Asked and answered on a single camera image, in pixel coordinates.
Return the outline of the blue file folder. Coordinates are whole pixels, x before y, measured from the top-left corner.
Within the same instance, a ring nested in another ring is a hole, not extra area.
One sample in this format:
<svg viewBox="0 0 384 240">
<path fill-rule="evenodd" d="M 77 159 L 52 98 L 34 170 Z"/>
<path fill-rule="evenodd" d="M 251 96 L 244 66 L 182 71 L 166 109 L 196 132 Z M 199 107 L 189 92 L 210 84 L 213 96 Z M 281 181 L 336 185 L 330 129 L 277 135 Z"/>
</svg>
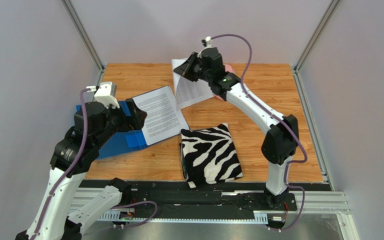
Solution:
<svg viewBox="0 0 384 240">
<path fill-rule="evenodd" d="M 126 100 L 119 108 L 106 108 L 97 101 L 86 102 L 87 138 L 82 155 L 98 153 L 97 160 L 114 157 L 146 147 L 141 130 L 131 130 L 127 122 Z"/>
</svg>

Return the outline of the printed paper sheet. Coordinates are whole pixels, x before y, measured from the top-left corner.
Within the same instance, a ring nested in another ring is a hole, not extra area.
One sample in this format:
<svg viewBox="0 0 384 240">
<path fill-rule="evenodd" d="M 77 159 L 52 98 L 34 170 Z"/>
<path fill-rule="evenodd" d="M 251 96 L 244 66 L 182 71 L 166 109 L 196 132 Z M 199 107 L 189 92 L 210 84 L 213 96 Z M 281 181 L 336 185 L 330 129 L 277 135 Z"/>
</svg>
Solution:
<svg viewBox="0 0 384 240">
<path fill-rule="evenodd" d="M 133 100 L 140 110 L 147 113 L 142 133 L 148 146 L 190 128 L 168 85 L 137 95 Z"/>
</svg>

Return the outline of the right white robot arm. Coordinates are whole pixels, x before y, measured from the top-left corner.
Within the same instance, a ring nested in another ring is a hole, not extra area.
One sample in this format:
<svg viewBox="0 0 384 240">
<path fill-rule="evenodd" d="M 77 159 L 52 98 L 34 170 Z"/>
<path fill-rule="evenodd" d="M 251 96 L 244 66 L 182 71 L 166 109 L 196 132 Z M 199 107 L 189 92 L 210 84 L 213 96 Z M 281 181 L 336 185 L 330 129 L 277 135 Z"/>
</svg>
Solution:
<svg viewBox="0 0 384 240">
<path fill-rule="evenodd" d="M 216 47 L 193 52 L 173 72 L 191 82 L 205 81 L 212 93 L 245 113 L 263 132 L 261 152 L 268 161 L 264 194 L 271 205 L 280 205 L 289 193 L 287 165 L 298 147 L 298 120 L 272 109 L 259 99 L 235 73 L 227 71 Z"/>
</svg>

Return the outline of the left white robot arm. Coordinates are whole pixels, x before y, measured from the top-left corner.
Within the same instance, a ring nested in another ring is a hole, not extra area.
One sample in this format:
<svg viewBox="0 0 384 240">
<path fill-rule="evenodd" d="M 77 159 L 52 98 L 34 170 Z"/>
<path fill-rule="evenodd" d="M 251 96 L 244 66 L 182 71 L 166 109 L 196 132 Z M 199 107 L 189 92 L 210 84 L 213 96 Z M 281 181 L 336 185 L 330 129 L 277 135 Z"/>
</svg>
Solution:
<svg viewBox="0 0 384 240">
<path fill-rule="evenodd" d="M 83 102 L 74 114 L 74 124 L 58 142 L 50 161 L 49 180 L 38 213 L 31 226 L 16 235 L 18 240 L 80 240 L 106 211 L 128 205 L 132 187 L 113 178 L 103 191 L 76 212 L 71 204 L 99 151 L 116 133 L 141 130 L 147 113 L 133 99 L 121 107 Z"/>
</svg>

